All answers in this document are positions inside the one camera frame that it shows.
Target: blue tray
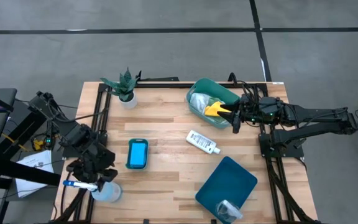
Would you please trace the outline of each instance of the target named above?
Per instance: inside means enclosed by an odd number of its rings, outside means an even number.
[[[196,194],[196,200],[223,223],[216,206],[223,200],[242,207],[258,180],[230,157],[225,157]]]

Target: gray floor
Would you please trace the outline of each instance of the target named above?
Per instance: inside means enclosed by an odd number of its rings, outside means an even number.
[[[262,27],[358,27],[356,0],[256,2]],[[0,0],[0,29],[227,26],[253,26],[248,1]],[[272,80],[285,82],[292,103],[358,109],[358,32],[263,35]],[[145,78],[264,80],[254,33],[0,35],[0,87],[23,100],[42,90],[76,105],[83,82],[126,67]],[[358,133],[309,138],[304,149],[319,219],[358,223]],[[52,200],[14,202],[5,221],[46,222],[51,211]]]

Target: blue marker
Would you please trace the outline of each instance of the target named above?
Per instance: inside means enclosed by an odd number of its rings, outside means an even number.
[[[66,186],[72,186],[72,187],[79,187],[82,189],[88,189],[92,192],[97,191],[98,186],[96,186],[96,184],[88,184],[88,183],[82,183],[79,181],[71,181],[71,180],[64,180],[63,181],[63,185]]]

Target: yellow object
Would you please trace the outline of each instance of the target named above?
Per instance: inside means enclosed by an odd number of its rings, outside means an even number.
[[[11,137],[7,136],[6,134],[2,133],[2,136],[4,136],[6,139],[10,140],[12,143],[15,143],[15,140],[13,140]],[[18,144],[19,147],[21,147],[24,151],[28,151],[24,146],[22,146],[21,144]]]
[[[44,146],[44,141],[40,141],[40,140],[34,140],[34,149],[36,151],[39,151],[42,149],[42,146]]]
[[[221,105],[222,105],[222,103],[217,101],[214,104],[212,104],[211,106],[207,106],[205,108],[205,113],[204,114],[206,116],[219,116],[218,111],[229,112],[230,113],[230,111],[221,108]]]

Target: white pot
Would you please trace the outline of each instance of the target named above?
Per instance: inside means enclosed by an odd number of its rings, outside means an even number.
[[[132,109],[134,108],[136,105],[137,105],[137,100],[136,100],[136,94],[135,94],[135,91],[134,91],[134,97],[131,99],[131,101],[128,101],[128,102],[122,102],[120,100],[122,106],[125,108],[125,109]]]

